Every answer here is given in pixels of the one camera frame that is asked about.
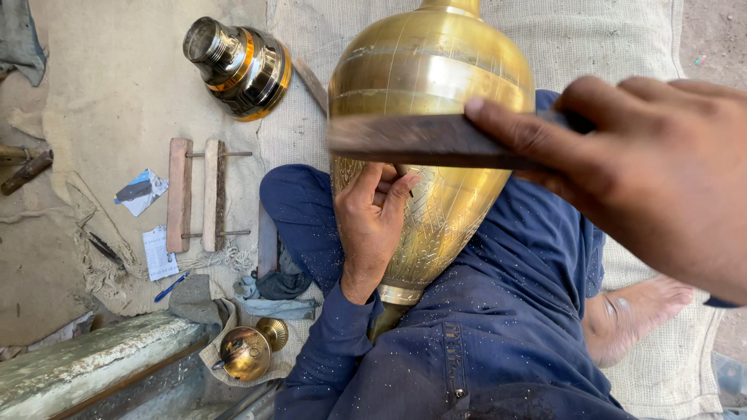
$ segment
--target small brass vessel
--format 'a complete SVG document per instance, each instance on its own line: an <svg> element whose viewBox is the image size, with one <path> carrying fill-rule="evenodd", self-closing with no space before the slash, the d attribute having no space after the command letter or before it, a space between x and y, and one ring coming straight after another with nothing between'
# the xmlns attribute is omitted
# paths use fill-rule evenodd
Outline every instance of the small brass vessel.
<svg viewBox="0 0 747 420"><path fill-rule="evenodd" d="M275 318L260 318L255 327L236 327L220 342L220 361L213 370L223 368L234 379L251 382L270 367L270 355L288 343L288 326Z"/></svg>
<svg viewBox="0 0 747 420"><path fill-rule="evenodd" d="M329 118L361 114L461 114L481 96L534 111L534 79L521 50L480 19L480 0L424 0L358 34L329 81ZM332 193L362 162L333 157ZM483 221L508 170L410 166L420 173L394 257L379 285L385 311L369 337L393 328Z"/></svg>
<svg viewBox="0 0 747 420"><path fill-rule="evenodd" d="M269 114L291 83L290 53L258 29L205 16L189 28L182 47L217 104L239 121Z"/></svg>

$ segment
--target leg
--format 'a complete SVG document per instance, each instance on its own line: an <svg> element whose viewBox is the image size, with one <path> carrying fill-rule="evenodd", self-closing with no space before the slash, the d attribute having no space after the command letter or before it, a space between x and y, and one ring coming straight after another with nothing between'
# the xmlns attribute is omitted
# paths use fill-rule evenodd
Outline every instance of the leg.
<svg viewBox="0 0 747 420"><path fill-rule="evenodd" d="M326 296L344 262L329 175L301 164L277 167L262 179L259 198L293 261Z"/></svg>
<svg viewBox="0 0 747 420"><path fill-rule="evenodd" d="M691 285L659 275L587 299L581 326L594 364L609 368L620 362L640 339L689 305L693 291Z"/></svg>
<svg viewBox="0 0 747 420"><path fill-rule="evenodd" d="M550 108L556 98L538 90L537 108ZM597 294L604 275L603 245L602 231L573 206L512 176L455 264L501 278L538 306L573 309L582 318L585 298Z"/></svg>

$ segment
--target blue pen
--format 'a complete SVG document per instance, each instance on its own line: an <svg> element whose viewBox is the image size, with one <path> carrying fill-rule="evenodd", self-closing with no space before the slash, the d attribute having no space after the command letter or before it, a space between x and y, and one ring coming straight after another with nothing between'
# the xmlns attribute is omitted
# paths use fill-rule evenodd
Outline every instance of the blue pen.
<svg viewBox="0 0 747 420"><path fill-rule="evenodd" d="M176 285L176 283L181 282L182 280L184 280L186 276L189 276L189 271L186 272L184 276L179 277L179 279L176 280L172 285L170 285L168 289L166 289L166 290L162 291L161 293L159 293L158 296L156 296L153 301L157 303L158 301L160 301L161 299L163 299L167 294L169 294L169 292L171 291L171 289L174 288L174 286Z"/></svg>

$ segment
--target wooden block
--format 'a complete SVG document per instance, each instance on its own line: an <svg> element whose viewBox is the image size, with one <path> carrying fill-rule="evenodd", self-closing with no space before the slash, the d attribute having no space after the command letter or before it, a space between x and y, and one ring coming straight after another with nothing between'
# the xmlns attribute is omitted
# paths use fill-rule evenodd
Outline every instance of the wooden block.
<svg viewBox="0 0 747 420"><path fill-rule="evenodd" d="M54 154L50 149L42 152L36 158L31 159L27 164L23 165L10 179L2 183L0 190L2 195L10 195L15 190L21 188L26 182L34 179L36 175L42 173L49 165L52 164Z"/></svg>
<svg viewBox="0 0 747 420"><path fill-rule="evenodd" d="M213 253L223 249L224 212L226 210L226 152L224 142L205 142L205 207L202 212L202 248Z"/></svg>
<svg viewBox="0 0 747 420"><path fill-rule="evenodd" d="M278 229L264 210L262 201L259 202L258 225L257 278L261 279L270 271L278 269Z"/></svg>
<svg viewBox="0 0 747 420"><path fill-rule="evenodd" d="M166 251L183 253L189 251L192 217L192 140L173 138L169 145L169 202L166 210Z"/></svg>

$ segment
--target engraved band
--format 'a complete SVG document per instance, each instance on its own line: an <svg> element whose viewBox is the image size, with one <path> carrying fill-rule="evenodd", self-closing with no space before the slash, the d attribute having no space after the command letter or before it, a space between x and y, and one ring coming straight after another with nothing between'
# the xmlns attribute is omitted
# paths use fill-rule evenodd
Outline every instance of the engraved band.
<svg viewBox="0 0 747 420"><path fill-rule="evenodd" d="M386 303L395 303L397 305L415 305L423 297L423 291L411 290L408 288L399 288L390 285L379 284L379 296Z"/></svg>

